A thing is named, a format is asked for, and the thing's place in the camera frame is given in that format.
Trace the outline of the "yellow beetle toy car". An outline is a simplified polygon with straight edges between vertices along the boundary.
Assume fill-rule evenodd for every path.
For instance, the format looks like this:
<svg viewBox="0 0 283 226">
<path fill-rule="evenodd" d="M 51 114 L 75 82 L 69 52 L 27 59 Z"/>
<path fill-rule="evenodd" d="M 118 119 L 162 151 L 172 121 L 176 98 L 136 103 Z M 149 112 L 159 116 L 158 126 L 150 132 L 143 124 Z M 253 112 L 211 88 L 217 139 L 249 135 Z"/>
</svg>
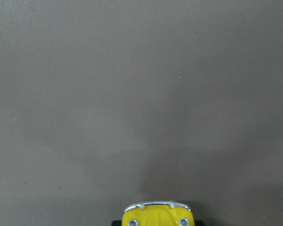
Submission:
<svg viewBox="0 0 283 226">
<path fill-rule="evenodd" d="M 138 202 L 125 208 L 123 226 L 195 226 L 191 208 L 176 201 Z"/>
</svg>

